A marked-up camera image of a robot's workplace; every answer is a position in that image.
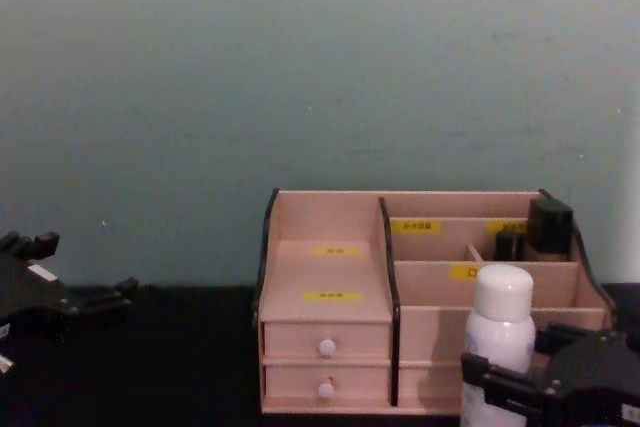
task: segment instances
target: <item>white bottle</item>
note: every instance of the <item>white bottle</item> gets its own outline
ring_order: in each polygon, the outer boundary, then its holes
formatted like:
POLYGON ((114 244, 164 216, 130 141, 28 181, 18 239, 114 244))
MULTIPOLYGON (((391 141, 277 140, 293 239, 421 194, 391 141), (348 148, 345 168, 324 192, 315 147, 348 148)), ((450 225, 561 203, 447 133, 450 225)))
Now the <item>white bottle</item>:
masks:
MULTIPOLYGON (((536 330, 531 319, 533 279, 513 265, 491 264, 478 272, 476 294, 467 320, 465 351, 492 364, 526 373, 536 330)), ((462 386, 463 427, 525 427, 521 415, 488 405, 484 390, 462 386)))

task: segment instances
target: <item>white sticker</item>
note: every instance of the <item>white sticker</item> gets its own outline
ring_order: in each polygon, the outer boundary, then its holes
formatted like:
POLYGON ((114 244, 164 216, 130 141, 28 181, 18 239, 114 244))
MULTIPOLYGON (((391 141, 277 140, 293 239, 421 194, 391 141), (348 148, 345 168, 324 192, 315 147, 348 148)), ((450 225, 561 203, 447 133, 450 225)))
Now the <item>white sticker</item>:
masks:
POLYGON ((640 425, 640 407, 622 404, 622 419, 640 425))
POLYGON ((58 279, 55 275, 53 275, 47 269, 45 269, 44 267, 42 267, 41 265, 38 265, 38 264, 30 265, 29 266, 29 270, 31 272, 33 272, 34 274, 39 275, 40 277, 42 277, 47 282, 52 282, 52 281, 58 279))

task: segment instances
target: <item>yellow label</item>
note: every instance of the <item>yellow label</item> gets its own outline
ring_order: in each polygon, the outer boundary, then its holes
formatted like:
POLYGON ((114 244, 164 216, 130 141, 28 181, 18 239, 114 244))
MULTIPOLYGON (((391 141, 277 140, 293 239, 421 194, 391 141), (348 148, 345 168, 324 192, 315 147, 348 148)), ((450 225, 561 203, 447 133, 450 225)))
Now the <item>yellow label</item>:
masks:
POLYGON ((362 300, 362 292, 342 292, 342 291, 320 291, 305 292, 302 294, 304 300, 334 300, 345 302, 358 302, 362 300))
POLYGON ((487 222, 487 232, 496 235, 498 232, 508 230, 510 232, 519 232, 524 234, 527 230, 526 220, 490 220, 487 222))
POLYGON ((360 255, 357 247, 314 247, 311 255, 360 255))
POLYGON ((439 234, 442 222, 434 219, 391 219, 392 234, 439 234))
POLYGON ((475 282, 478 276, 478 270, 480 270, 478 264, 451 264, 449 267, 449 278, 463 282, 475 282))

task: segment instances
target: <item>black cap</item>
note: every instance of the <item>black cap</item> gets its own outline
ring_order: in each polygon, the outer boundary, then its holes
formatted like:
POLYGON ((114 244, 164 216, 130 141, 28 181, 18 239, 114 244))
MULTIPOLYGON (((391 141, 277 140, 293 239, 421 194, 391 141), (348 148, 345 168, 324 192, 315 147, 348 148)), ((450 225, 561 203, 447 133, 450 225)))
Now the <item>black cap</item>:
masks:
POLYGON ((521 262, 524 259, 524 234, 503 230, 496 234, 496 251, 493 260, 521 262))
POLYGON ((527 242, 542 254, 568 254, 573 210, 556 199, 535 199, 529 206, 527 242))

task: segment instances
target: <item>small drawer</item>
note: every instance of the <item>small drawer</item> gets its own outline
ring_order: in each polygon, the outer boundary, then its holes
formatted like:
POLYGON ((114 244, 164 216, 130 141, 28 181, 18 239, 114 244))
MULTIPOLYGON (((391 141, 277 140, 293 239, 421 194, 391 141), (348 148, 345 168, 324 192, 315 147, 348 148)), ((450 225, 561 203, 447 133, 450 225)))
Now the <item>small drawer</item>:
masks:
POLYGON ((293 324, 268 322, 264 327, 266 358, 379 359, 390 356, 386 324, 293 324))
POLYGON ((331 402, 389 397, 389 368, 360 366, 267 366, 266 395, 331 402))

